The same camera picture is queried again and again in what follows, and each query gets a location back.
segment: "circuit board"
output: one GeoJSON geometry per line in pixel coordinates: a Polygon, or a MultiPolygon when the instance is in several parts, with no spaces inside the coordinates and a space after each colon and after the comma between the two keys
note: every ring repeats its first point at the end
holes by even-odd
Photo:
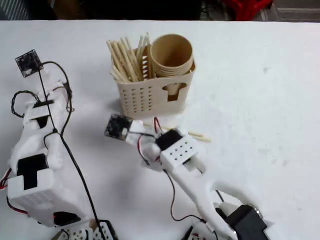
{"type": "Polygon", "coordinates": [[[128,116],[113,113],[106,126],[104,135],[119,140],[126,140],[133,119],[128,116]]]}

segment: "black wire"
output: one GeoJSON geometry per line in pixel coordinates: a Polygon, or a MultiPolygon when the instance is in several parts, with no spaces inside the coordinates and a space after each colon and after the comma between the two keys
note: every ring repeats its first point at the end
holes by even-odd
{"type": "MultiPolygon", "coordinates": [[[[58,66],[60,67],[60,69],[63,71],[63,73],[65,74],[66,79],[67,79],[67,84],[69,85],[69,80],[68,80],[68,77],[67,77],[67,75],[66,75],[66,72],[62,69],[62,67],[61,67],[59,64],[57,64],[57,63],[55,63],[55,64],[58,65],[58,66]]],[[[47,105],[48,110],[49,110],[49,115],[50,115],[50,118],[51,118],[51,121],[52,121],[52,125],[55,126],[55,125],[54,125],[54,120],[53,120],[52,115],[51,115],[50,106],[49,106],[49,104],[48,104],[47,94],[46,94],[46,90],[45,90],[45,88],[44,88],[44,84],[43,84],[43,80],[42,80],[42,77],[41,77],[41,73],[40,73],[40,71],[38,71],[38,72],[39,72],[40,81],[41,81],[41,85],[42,85],[42,89],[43,89],[43,94],[44,94],[44,96],[45,96],[45,98],[46,98],[46,105],[47,105]]],[[[67,90],[67,94],[70,95],[70,94],[71,94],[71,91],[70,91],[70,90],[67,90]]],[[[70,104],[70,109],[72,109],[71,97],[69,98],[69,104],[70,104]]],[[[68,144],[66,143],[66,141],[65,141],[65,139],[64,139],[64,137],[63,137],[63,131],[64,131],[65,127],[66,127],[67,124],[68,124],[68,121],[69,121],[69,119],[70,119],[71,113],[72,113],[72,111],[69,112],[68,118],[67,118],[67,120],[66,120],[65,123],[64,123],[64,126],[63,126],[63,128],[62,128],[62,130],[61,130],[61,133],[59,133],[59,132],[57,131],[57,129],[56,129],[55,127],[53,127],[53,132],[52,132],[51,134],[53,134],[53,133],[59,134],[59,136],[60,136],[60,138],[61,138],[61,141],[62,141],[65,149],[67,150],[67,152],[68,152],[68,154],[69,154],[69,156],[70,156],[70,158],[71,158],[71,160],[72,160],[72,162],[73,162],[73,165],[75,166],[75,169],[77,170],[77,172],[78,172],[78,174],[79,174],[79,176],[80,176],[80,178],[81,178],[81,181],[82,181],[82,183],[83,183],[85,192],[86,192],[86,194],[87,194],[87,196],[88,196],[88,199],[89,199],[89,202],[90,202],[90,205],[91,205],[91,208],[92,208],[92,212],[93,212],[93,215],[94,215],[95,222],[97,223],[97,226],[98,226],[98,229],[99,229],[99,231],[100,231],[100,233],[101,233],[101,236],[102,236],[103,240],[106,240],[106,237],[105,237],[105,235],[104,235],[104,232],[103,232],[103,230],[102,230],[102,228],[101,228],[101,226],[100,226],[100,222],[99,222],[99,219],[98,219],[98,216],[97,216],[97,213],[96,213],[96,209],[95,209],[94,203],[93,203],[93,201],[92,201],[92,198],[91,198],[91,195],[90,195],[90,192],[89,192],[89,189],[88,189],[86,180],[85,180],[85,178],[84,178],[84,176],[83,176],[83,174],[82,174],[82,172],[81,172],[81,169],[79,168],[79,166],[78,166],[78,164],[77,164],[77,161],[76,161],[74,155],[72,154],[72,152],[71,152],[68,144]]]]}
{"type": "Polygon", "coordinates": [[[175,198],[176,198],[176,188],[175,188],[174,182],[172,181],[169,173],[166,170],[163,170],[163,171],[168,176],[168,178],[171,182],[172,188],[173,188],[173,198],[172,198],[171,207],[170,207],[170,214],[171,214],[172,219],[175,220],[176,222],[180,222],[182,220],[185,220],[186,218],[194,217],[196,219],[199,219],[201,222],[205,223],[206,221],[203,218],[200,218],[200,217],[193,215],[193,214],[190,214],[188,216],[184,216],[183,218],[180,218],[180,219],[175,218],[175,216],[173,214],[173,208],[174,208],[174,202],[175,202],[175,198]]]}
{"type": "Polygon", "coordinates": [[[68,117],[66,118],[66,121],[65,121],[65,123],[64,123],[64,125],[63,125],[63,127],[62,127],[62,129],[61,129],[61,133],[60,133],[60,134],[63,136],[63,135],[64,135],[64,132],[65,132],[65,129],[66,129],[66,126],[67,126],[67,124],[68,124],[68,122],[69,122],[69,119],[70,119],[70,117],[71,117],[72,109],[73,109],[73,108],[72,108],[72,101],[71,101],[72,92],[71,92],[71,88],[70,88],[69,78],[68,78],[65,70],[63,69],[63,67],[60,66],[57,62],[55,62],[55,61],[45,61],[45,62],[43,62],[42,64],[43,64],[43,65],[46,65],[46,64],[54,64],[54,65],[56,65],[56,66],[57,66],[58,68],[60,68],[60,70],[63,72],[64,77],[65,77],[65,80],[66,80],[66,84],[67,84],[66,92],[67,92],[67,94],[68,94],[69,106],[70,106],[70,109],[71,109],[71,110],[68,111],[68,112],[69,112],[68,117]]]}
{"type": "Polygon", "coordinates": [[[65,233],[66,236],[68,237],[67,240],[69,240],[70,234],[69,234],[66,230],[64,230],[64,229],[61,229],[60,231],[61,231],[62,233],[65,233]]]}
{"type": "Polygon", "coordinates": [[[21,213],[21,214],[26,214],[29,216],[29,213],[27,211],[12,206],[11,203],[9,202],[8,196],[6,196],[6,203],[8,204],[9,208],[11,208],[12,210],[14,210],[18,213],[21,213]]]}
{"type": "Polygon", "coordinates": [[[84,178],[84,176],[83,176],[83,174],[82,174],[82,172],[81,172],[81,169],[79,168],[79,166],[78,166],[78,164],[77,164],[77,162],[76,162],[76,159],[75,159],[74,155],[72,154],[72,152],[71,152],[68,144],[66,143],[64,137],[63,137],[61,134],[59,134],[59,135],[60,135],[61,141],[62,141],[65,149],[67,150],[67,152],[68,152],[68,154],[69,154],[69,156],[70,156],[70,158],[71,158],[71,160],[72,160],[72,162],[73,162],[73,165],[75,166],[75,168],[76,168],[76,170],[77,170],[77,172],[78,172],[78,174],[79,174],[79,176],[80,176],[80,178],[81,178],[81,180],[82,180],[82,183],[83,183],[85,192],[86,192],[86,194],[87,194],[87,196],[88,196],[88,199],[89,199],[89,202],[90,202],[90,205],[91,205],[91,208],[92,208],[92,212],[93,212],[93,215],[94,215],[94,219],[95,219],[95,221],[96,221],[96,223],[97,223],[97,226],[98,226],[99,231],[100,231],[100,233],[101,233],[101,235],[102,235],[102,238],[103,238],[103,240],[106,240],[105,235],[104,235],[104,232],[103,232],[103,230],[102,230],[102,228],[101,228],[101,226],[100,226],[99,219],[98,219],[98,216],[97,216],[97,213],[96,213],[96,209],[95,209],[94,203],[93,203],[93,201],[92,201],[92,198],[91,198],[91,195],[90,195],[90,192],[89,192],[89,189],[88,189],[86,180],[85,180],[85,178],[84,178]]]}
{"type": "Polygon", "coordinates": [[[215,235],[216,240],[219,240],[219,239],[218,239],[218,235],[217,235],[217,233],[216,233],[215,230],[213,231],[213,234],[215,235]]]}
{"type": "Polygon", "coordinates": [[[46,101],[46,106],[48,107],[48,110],[49,110],[49,115],[50,115],[50,119],[51,119],[51,122],[52,122],[53,130],[56,130],[56,126],[55,126],[55,123],[54,123],[54,119],[53,119],[53,117],[51,115],[51,110],[50,110],[50,107],[49,107],[49,104],[48,104],[48,97],[47,97],[47,94],[46,94],[44,81],[42,80],[42,76],[41,76],[40,70],[38,71],[38,73],[39,73],[39,77],[40,77],[40,81],[41,81],[41,86],[42,86],[44,98],[45,98],[45,101],[46,101]]]}
{"type": "Polygon", "coordinates": [[[12,112],[14,115],[18,116],[19,118],[24,118],[25,114],[20,115],[19,113],[17,113],[17,112],[15,111],[15,101],[16,101],[16,97],[17,97],[19,94],[31,94],[31,95],[35,98],[35,100],[36,100],[37,102],[40,102],[40,99],[39,99],[39,97],[38,97],[34,92],[28,91],[28,90],[17,91],[17,92],[13,95],[13,98],[12,98],[12,100],[11,100],[11,112],[12,112]]]}
{"type": "Polygon", "coordinates": [[[43,143],[44,143],[44,146],[45,146],[46,149],[48,149],[48,146],[47,146],[47,144],[46,144],[46,138],[49,137],[49,136],[52,135],[52,134],[58,134],[58,131],[52,131],[52,132],[48,133],[47,135],[45,135],[45,136],[43,137],[43,143]]]}
{"type": "Polygon", "coordinates": [[[216,193],[218,194],[219,198],[221,199],[221,202],[224,202],[224,198],[221,196],[221,193],[219,192],[219,190],[215,190],[216,193]]]}
{"type": "Polygon", "coordinates": [[[128,134],[139,134],[147,137],[152,137],[154,139],[157,139],[153,134],[145,133],[145,132],[137,132],[137,131],[128,131],[128,134]]]}
{"type": "Polygon", "coordinates": [[[65,106],[65,110],[66,110],[68,113],[69,113],[69,111],[74,112],[75,109],[72,108],[72,109],[70,110],[70,107],[69,107],[69,94],[68,94],[68,90],[66,89],[66,87],[65,87],[65,86],[58,86],[58,87],[54,88],[52,91],[55,91],[55,90],[57,90],[57,89],[64,89],[64,90],[66,91],[66,106],[65,106]]]}

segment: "cable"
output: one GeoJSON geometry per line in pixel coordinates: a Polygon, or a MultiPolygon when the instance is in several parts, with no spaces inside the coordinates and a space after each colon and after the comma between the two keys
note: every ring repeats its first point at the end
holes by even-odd
{"type": "Polygon", "coordinates": [[[81,172],[81,169],[79,168],[79,166],[78,166],[78,164],[77,164],[77,162],[76,162],[76,159],[75,159],[74,155],[72,154],[72,152],[71,152],[68,144],[66,143],[64,137],[63,137],[61,134],[59,134],[59,135],[60,135],[61,141],[62,141],[65,149],[67,150],[67,152],[68,152],[68,154],[69,154],[69,156],[70,156],[70,158],[71,158],[71,160],[72,160],[72,162],[73,162],[73,165],[75,166],[75,168],[76,168],[76,170],[77,170],[77,172],[78,172],[78,174],[79,174],[79,176],[80,176],[80,178],[81,178],[81,180],[82,180],[82,183],[83,183],[85,192],[86,192],[86,194],[87,194],[87,196],[88,196],[88,199],[89,199],[89,202],[90,202],[90,205],[91,205],[91,208],[92,208],[92,212],[93,212],[93,215],[94,215],[95,222],[97,223],[97,226],[98,226],[98,228],[99,228],[99,231],[100,231],[100,233],[101,233],[101,236],[102,236],[103,240],[106,240],[106,237],[105,237],[105,235],[104,235],[104,232],[103,232],[103,230],[102,230],[102,228],[101,228],[101,226],[100,226],[99,219],[98,219],[98,216],[97,216],[97,213],[96,213],[96,209],[95,209],[94,203],[93,203],[93,201],[92,201],[92,198],[91,198],[91,195],[90,195],[90,192],[89,192],[89,189],[88,189],[86,180],[85,180],[85,178],[84,178],[84,176],[83,176],[83,174],[82,174],[82,172],[81,172]]]}
{"type": "Polygon", "coordinates": [[[20,115],[19,113],[17,113],[17,112],[15,111],[15,101],[16,101],[16,97],[17,97],[19,94],[31,94],[31,95],[35,98],[35,100],[36,100],[37,102],[40,102],[40,99],[39,99],[39,97],[38,97],[34,92],[28,91],[28,90],[17,91],[17,92],[13,95],[13,98],[12,98],[12,100],[11,100],[11,112],[12,112],[14,115],[18,116],[19,118],[24,118],[25,114],[20,115]]]}
{"type": "Polygon", "coordinates": [[[136,144],[136,147],[138,148],[138,152],[139,152],[141,158],[143,159],[143,161],[145,162],[145,164],[147,164],[147,165],[149,166],[149,165],[150,165],[149,160],[144,156],[144,154],[143,154],[142,151],[141,151],[141,137],[142,137],[142,136],[143,136],[143,135],[141,135],[141,136],[138,138],[138,142],[137,142],[137,144],[136,144]]]}
{"type": "MultiPolygon", "coordinates": [[[[57,63],[55,63],[55,64],[58,65],[58,66],[60,67],[60,69],[63,71],[63,73],[65,74],[65,77],[66,77],[66,80],[67,80],[67,84],[69,85],[69,80],[68,80],[68,77],[67,77],[66,72],[63,70],[63,68],[62,68],[59,64],[57,64],[57,63]]],[[[41,85],[42,85],[43,94],[44,94],[44,96],[45,96],[45,98],[46,98],[46,105],[47,105],[47,107],[48,107],[49,115],[50,115],[50,118],[51,118],[51,121],[52,121],[52,125],[53,125],[53,132],[52,132],[51,134],[53,134],[53,133],[59,134],[59,136],[60,136],[60,138],[61,138],[61,141],[62,141],[65,149],[67,150],[67,152],[68,152],[68,154],[69,154],[69,156],[70,156],[70,158],[71,158],[71,160],[72,160],[72,162],[73,162],[73,165],[74,165],[75,169],[77,170],[77,172],[78,172],[78,174],[79,174],[79,176],[80,176],[80,178],[81,178],[81,181],[82,181],[82,183],[83,183],[85,192],[86,192],[86,194],[87,194],[87,196],[88,196],[88,199],[89,199],[89,202],[90,202],[90,205],[91,205],[91,208],[92,208],[92,212],[93,212],[93,215],[94,215],[95,222],[97,223],[97,226],[98,226],[98,229],[99,229],[99,231],[100,231],[100,233],[101,233],[101,236],[102,236],[103,240],[106,240],[106,237],[105,237],[105,235],[104,235],[104,232],[103,232],[103,230],[102,230],[102,228],[101,228],[101,226],[100,226],[100,222],[99,222],[99,219],[98,219],[98,216],[97,216],[97,213],[96,213],[96,209],[95,209],[94,203],[93,203],[93,201],[92,201],[92,198],[91,198],[91,195],[90,195],[90,192],[89,192],[89,189],[88,189],[86,180],[85,180],[85,178],[84,178],[84,176],[83,176],[83,174],[82,174],[82,172],[81,172],[81,169],[79,168],[79,166],[78,166],[78,164],[77,164],[77,161],[76,161],[74,155],[72,154],[72,152],[71,152],[68,144],[66,143],[66,141],[65,141],[65,139],[64,139],[64,137],[63,137],[63,131],[65,130],[65,128],[66,128],[66,126],[67,126],[67,124],[68,124],[68,121],[69,121],[69,119],[70,119],[70,116],[71,116],[72,111],[69,112],[68,117],[67,117],[67,119],[66,119],[66,121],[65,121],[65,123],[64,123],[64,126],[63,126],[62,130],[61,130],[61,133],[59,133],[58,130],[54,127],[54,126],[55,126],[55,125],[54,125],[54,120],[53,120],[52,115],[51,115],[50,106],[49,106],[49,104],[48,104],[47,95],[46,95],[46,90],[45,90],[45,88],[44,88],[44,83],[43,83],[43,80],[42,80],[42,77],[41,77],[40,70],[39,70],[38,72],[39,72],[39,76],[40,76],[40,81],[41,81],[41,85]]],[[[70,98],[69,98],[69,104],[70,104],[70,109],[72,109],[72,101],[71,101],[71,96],[70,96],[70,95],[71,95],[71,91],[67,90],[67,94],[68,94],[69,97],[70,97],[70,98]]]]}
{"type": "Polygon", "coordinates": [[[213,231],[213,234],[215,235],[216,240],[219,240],[219,239],[218,239],[218,235],[217,235],[217,233],[216,233],[216,230],[213,231]]]}
{"type": "Polygon", "coordinates": [[[9,208],[11,208],[12,210],[14,210],[14,211],[16,211],[16,212],[18,212],[20,214],[25,214],[25,215],[29,216],[27,211],[12,206],[11,203],[9,202],[8,196],[6,196],[6,203],[8,204],[9,208]]]}
{"type": "Polygon", "coordinates": [[[63,72],[63,74],[64,74],[64,77],[65,77],[65,80],[66,80],[66,85],[67,85],[67,88],[66,88],[66,92],[67,92],[67,94],[68,94],[68,100],[69,100],[69,107],[70,107],[70,109],[71,109],[71,111],[68,111],[69,112],[69,114],[68,114],[68,116],[67,116],[67,118],[66,118],[66,121],[65,121],[65,123],[64,123],[64,125],[63,125],[63,127],[62,127],[62,129],[61,129],[61,135],[63,136],[64,135],[64,133],[65,133],[65,129],[66,129],[66,126],[67,126],[67,124],[68,124],[68,122],[69,122],[69,120],[70,120],[70,117],[71,117],[71,113],[72,113],[72,101],[71,101],[71,98],[72,98],[72,91],[71,91],[71,88],[70,88],[70,82],[69,82],[69,78],[68,78],[68,76],[67,76],[67,74],[66,74],[66,71],[63,69],[63,67],[62,66],[60,66],[57,62],[55,62],[55,61],[45,61],[45,62],[43,62],[42,63],[42,65],[46,65],[46,64],[54,64],[54,65],[56,65],[58,68],[60,68],[60,70],[63,72]]]}
{"type": "Polygon", "coordinates": [[[11,171],[12,171],[11,168],[9,168],[5,172],[4,176],[1,178],[1,180],[0,180],[0,191],[7,187],[6,182],[8,180],[8,177],[9,177],[9,174],[11,173],[11,171]]]}
{"type": "Polygon", "coordinates": [[[66,230],[61,229],[61,230],[60,230],[60,232],[61,232],[61,233],[65,233],[65,234],[66,234],[66,236],[68,237],[68,238],[67,238],[67,240],[69,240],[69,238],[70,238],[70,234],[69,234],[66,230]]]}
{"type": "Polygon", "coordinates": [[[145,133],[145,132],[128,131],[128,134],[140,134],[140,135],[142,135],[142,136],[152,137],[152,138],[154,138],[154,139],[157,139],[154,135],[149,134],[149,133],[145,133]]]}
{"type": "Polygon", "coordinates": [[[58,87],[54,88],[52,91],[54,92],[55,90],[58,90],[58,89],[64,89],[64,90],[66,91],[66,106],[65,106],[65,109],[66,109],[66,111],[69,113],[70,107],[69,107],[69,94],[68,94],[68,90],[66,89],[65,86],[58,86],[58,87]]]}
{"type": "Polygon", "coordinates": [[[224,202],[224,198],[221,196],[221,193],[219,192],[219,190],[215,190],[216,193],[218,194],[219,198],[221,199],[221,202],[224,202]]]}
{"type": "Polygon", "coordinates": [[[175,202],[175,198],[176,198],[176,188],[175,188],[174,182],[172,181],[169,173],[166,170],[163,170],[163,171],[168,176],[168,178],[169,178],[169,180],[171,182],[172,188],[173,188],[173,198],[172,198],[171,207],[170,207],[170,214],[171,214],[172,219],[175,220],[176,222],[180,222],[180,221],[182,221],[182,220],[184,220],[186,218],[194,217],[196,219],[199,219],[201,222],[205,223],[206,221],[203,218],[200,218],[200,217],[198,217],[196,215],[193,215],[193,214],[190,214],[188,216],[184,216],[183,218],[180,218],[180,219],[175,218],[175,216],[173,214],[173,207],[174,207],[174,202],[175,202]]]}
{"type": "Polygon", "coordinates": [[[53,130],[56,130],[56,126],[55,126],[55,123],[54,123],[54,119],[53,119],[53,117],[51,115],[50,107],[49,107],[49,104],[48,104],[48,97],[47,97],[47,94],[46,94],[44,81],[42,80],[42,76],[41,76],[40,70],[38,71],[38,73],[39,73],[39,77],[40,77],[40,81],[41,81],[41,86],[42,86],[42,90],[43,90],[44,99],[46,101],[46,106],[48,107],[48,110],[49,110],[49,115],[50,115],[50,119],[51,119],[51,122],[52,122],[53,130]]]}
{"type": "Polygon", "coordinates": [[[45,146],[46,149],[48,149],[48,146],[47,146],[47,144],[46,144],[46,138],[47,138],[48,136],[52,135],[52,134],[58,134],[58,131],[52,131],[52,132],[48,133],[47,135],[45,135],[45,136],[43,137],[43,143],[44,143],[44,146],[45,146]]]}
{"type": "Polygon", "coordinates": [[[160,131],[161,131],[162,133],[164,133],[164,131],[162,130],[162,128],[161,128],[161,126],[160,126],[159,120],[158,120],[158,118],[157,118],[156,116],[153,118],[153,124],[154,124],[154,131],[155,131],[156,134],[158,133],[157,125],[158,125],[158,127],[160,128],[160,131]]]}

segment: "perforated container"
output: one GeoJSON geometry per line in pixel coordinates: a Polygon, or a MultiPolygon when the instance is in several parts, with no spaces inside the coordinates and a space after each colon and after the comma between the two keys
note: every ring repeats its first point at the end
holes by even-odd
{"type": "Polygon", "coordinates": [[[144,81],[119,83],[117,87],[123,112],[126,116],[140,119],[152,116],[175,114],[184,110],[187,94],[196,69],[193,61],[188,73],[174,77],[155,77],[148,70],[148,51],[143,56],[144,81]],[[174,84],[179,90],[171,95],[174,84]]]}

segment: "small circuit board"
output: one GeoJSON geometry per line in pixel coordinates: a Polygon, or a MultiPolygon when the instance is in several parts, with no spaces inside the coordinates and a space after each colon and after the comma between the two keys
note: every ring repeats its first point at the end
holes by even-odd
{"type": "Polygon", "coordinates": [[[36,53],[36,50],[34,49],[21,56],[18,56],[15,61],[24,78],[44,68],[36,53]]]}
{"type": "Polygon", "coordinates": [[[128,116],[113,113],[106,126],[104,135],[125,141],[132,122],[133,119],[128,116]]]}

